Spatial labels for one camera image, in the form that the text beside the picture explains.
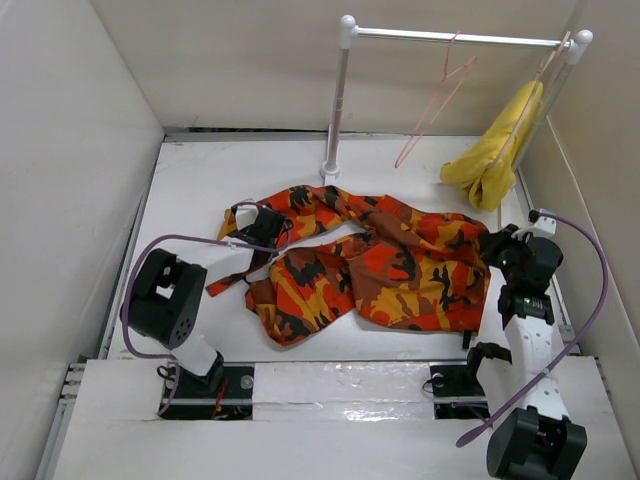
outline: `clothing rack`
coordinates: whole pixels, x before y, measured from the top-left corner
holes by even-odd
[[[484,45],[491,47],[523,47],[541,50],[557,50],[561,46],[559,40],[544,40],[537,38],[516,38],[516,37],[496,37],[490,35],[469,35],[441,32],[417,32],[410,30],[389,30],[383,28],[363,28],[356,24],[356,19],[351,15],[345,15],[340,21],[340,62],[338,67],[338,78],[336,81],[336,92],[333,100],[333,113],[331,124],[329,125],[327,155],[322,164],[320,173],[325,179],[325,184],[331,184],[340,174],[340,167],[337,164],[338,140],[340,135],[340,121],[342,119],[342,105],[344,103],[344,86],[347,80],[347,65],[349,63],[349,50],[352,41],[357,37],[379,38],[393,40],[413,40],[419,42],[450,43],[455,39],[456,43],[465,45]],[[565,61],[558,72],[558,76],[546,99],[539,105],[534,116],[534,123],[529,130],[517,157],[514,159],[513,168],[518,168],[522,157],[527,150],[536,130],[547,117],[552,105],[556,101],[558,94],[562,90],[573,67],[578,63],[580,57],[593,40],[593,33],[589,30],[581,30],[574,38],[562,45],[562,51],[566,51]]]

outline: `white wall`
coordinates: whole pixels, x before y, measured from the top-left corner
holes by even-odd
[[[362,26],[558,38],[576,0],[92,0],[163,125],[326,130],[346,13]],[[413,129],[442,77],[446,46],[354,43],[344,128]],[[482,133],[542,53],[479,55],[434,133]]]
[[[613,289],[583,347],[600,357],[640,472],[640,3],[592,0],[581,1],[580,7],[570,26],[574,31],[590,28],[595,40],[552,111],[551,126],[534,141],[524,173],[538,207],[583,225],[593,222],[605,248]],[[579,235],[563,229],[558,238],[571,245],[559,279],[571,319],[581,326],[600,291],[597,258]]]
[[[15,480],[94,345],[162,131],[88,1],[0,12],[0,478]]]

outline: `yellow cloth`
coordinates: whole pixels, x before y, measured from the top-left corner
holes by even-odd
[[[533,101],[527,108],[527,102],[535,85],[536,82],[532,81],[522,87],[482,138],[456,160],[445,163],[440,170],[440,179],[444,183],[459,183],[462,190],[469,196],[471,204],[477,208],[495,210],[515,184],[513,160],[531,127],[533,113],[542,96],[542,84],[539,84]],[[515,138],[496,164],[490,169],[487,168],[504,147],[525,108],[527,111],[523,115]]]

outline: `orange camouflage fabric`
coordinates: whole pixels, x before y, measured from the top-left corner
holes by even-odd
[[[280,235],[278,247],[347,221],[364,229],[326,245],[289,249],[271,265],[268,278],[249,284],[247,308],[279,344],[304,340],[353,308],[389,328],[480,328],[491,276],[478,250],[478,235],[487,231],[482,223],[333,186],[292,187],[259,203],[289,220],[291,229]],[[227,210],[218,238],[236,230],[234,211]],[[219,294],[248,273],[209,285],[209,294]]]

